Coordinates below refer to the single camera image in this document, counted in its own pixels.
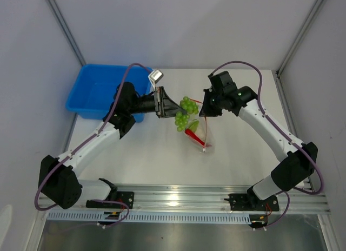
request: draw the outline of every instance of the black mounting bracket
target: black mounting bracket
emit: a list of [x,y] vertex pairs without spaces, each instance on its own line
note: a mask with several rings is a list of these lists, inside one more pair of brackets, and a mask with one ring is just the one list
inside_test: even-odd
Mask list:
[[[108,184],[111,188],[107,198],[105,201],[117,201],[117,202],[123,202],[127,206],[129,206],[130,209],[134,206],[135,201],[135,193],[133,191],[118,191],[118,188],[111,183],[110,181],[100,178],[99,180],[103,181],[104,183]],[[102,203],[97,201],[87,201],[86,205],[87,208],[99,208],[99,209],[122,209],[124,206],[121,204],[113,204],[113,203]]]
[[253,206],[249,199],[249,195],[246,193],[231,193],[228,195],[228,201],[231,205],[231,210],[241,211],[241,212],[266,212],[265,205],[268,204],[273,212],[278,212],[280,210],[277,197],[275,195],[270,196],[265,201],[259,203],[257,206]]

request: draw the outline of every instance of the green grapes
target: green grapes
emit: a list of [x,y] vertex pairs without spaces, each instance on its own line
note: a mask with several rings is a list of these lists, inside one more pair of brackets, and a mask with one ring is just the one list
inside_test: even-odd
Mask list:
[[193,123],[189,123],[191,122],[190,120],[191,115],[198,114],[197,103],[195,101],[192,101],[187,96],[183,97],[183,99],[180,101],[180,107],[186,110],[187,114],[183,114],[180,111],[176,114],[174,124],[177,126],[178,132],[183,131],[186,127],[189,127],[191,124],[193,124]]

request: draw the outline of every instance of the red chili pepper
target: red chili pepper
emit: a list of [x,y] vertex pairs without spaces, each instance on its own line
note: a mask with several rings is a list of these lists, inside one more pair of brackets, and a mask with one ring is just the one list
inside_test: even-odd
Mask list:
[[205,147],[205,143],[198,137],[195,135],[194,132],[192,132],[191,129],[186,128],[185,129],[185,134],[187,134],[188,136],[190,136],[193,140],[197,141],[198,143],[200,143],[203,147]]

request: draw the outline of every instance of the gray floor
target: gray floor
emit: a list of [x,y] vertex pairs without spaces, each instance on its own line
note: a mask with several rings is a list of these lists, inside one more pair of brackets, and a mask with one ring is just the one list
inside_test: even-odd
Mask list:
[[47,222],[39,250],[327,250],[317,216],[289,215],[266,232],[246,225],[128,222],[106,230],[92,225],[59,233],[77,224]]

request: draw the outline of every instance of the small white cube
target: small white cube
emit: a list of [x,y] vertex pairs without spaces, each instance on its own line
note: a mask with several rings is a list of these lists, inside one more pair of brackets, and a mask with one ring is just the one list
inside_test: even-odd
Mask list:
[[161,80],[161,78],[163,77],[163,73],[156,69],[154,71],[152,71],[149,74],[149,80],[153,83],[153,84],[157,84],[159,80]]

